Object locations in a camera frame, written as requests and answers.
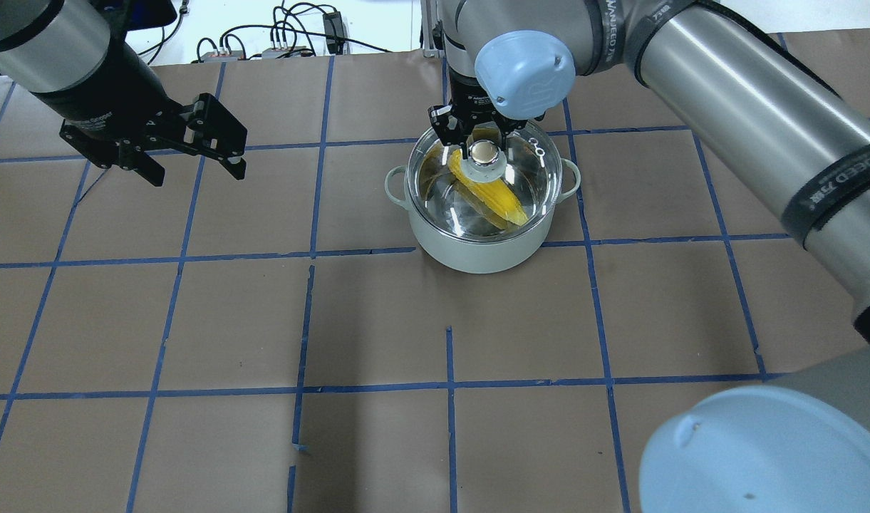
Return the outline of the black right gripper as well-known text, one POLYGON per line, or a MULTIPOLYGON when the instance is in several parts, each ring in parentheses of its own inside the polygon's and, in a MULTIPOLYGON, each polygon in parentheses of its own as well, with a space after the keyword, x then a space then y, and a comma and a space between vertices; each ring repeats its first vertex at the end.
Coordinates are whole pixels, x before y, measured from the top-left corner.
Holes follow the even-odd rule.
POLYGON ((476 78, 448 75, 449 101, 428 108, 432 130, 444 147, 458 146, 463 159, 470 158, 468 140, 476 127, 493 123, 499 129, 499 148, 507 153, 509 139, 525 129, 528 120, 515 120, 501 114, 476 78))

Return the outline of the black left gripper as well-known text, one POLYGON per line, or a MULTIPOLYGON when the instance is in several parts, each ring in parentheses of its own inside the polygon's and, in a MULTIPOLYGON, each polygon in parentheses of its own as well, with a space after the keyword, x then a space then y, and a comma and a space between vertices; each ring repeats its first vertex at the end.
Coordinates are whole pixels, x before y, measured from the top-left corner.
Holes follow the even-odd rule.
POLYGON ((216 160, 234 179, 243 180, 248 130, 211 93, 183 106, 167 96, 157 75, 126 43, 109 43, 98 67, 79 84, 45 92, 43 103, 63 117, 60 136, 87 160, 117 160, 125 146, 125 171, 161 187, 165 168, 144 150, 171 148, 216 160), (186 129, 152 135, 151 127, 182 120, 186 129))

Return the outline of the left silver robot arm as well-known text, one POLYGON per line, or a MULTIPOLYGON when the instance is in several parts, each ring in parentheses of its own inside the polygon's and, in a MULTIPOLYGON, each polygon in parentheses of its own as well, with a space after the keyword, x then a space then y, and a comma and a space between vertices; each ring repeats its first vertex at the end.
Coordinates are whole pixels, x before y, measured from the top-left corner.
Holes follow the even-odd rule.
POLYGON ((209 92, 183 105, 87 1, 0 1, 0 73, 61 116, 61 139, 102 169, 159 187, 152 150, 216 160, 246 175, 248 130, 209 92))

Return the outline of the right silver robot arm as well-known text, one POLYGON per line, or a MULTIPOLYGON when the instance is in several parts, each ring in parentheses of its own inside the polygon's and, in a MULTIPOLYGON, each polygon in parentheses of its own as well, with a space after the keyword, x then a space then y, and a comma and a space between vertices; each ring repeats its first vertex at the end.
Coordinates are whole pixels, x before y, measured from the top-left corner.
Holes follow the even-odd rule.
POLYGON ((854 302, 864 348, 714 394, 644 448, 646 512, 870 512, 870 120, 717 1, 428 1, 451 101, 432 127, 497 176, 467 137, 506 138, 576 76, 625 65, 854 302))

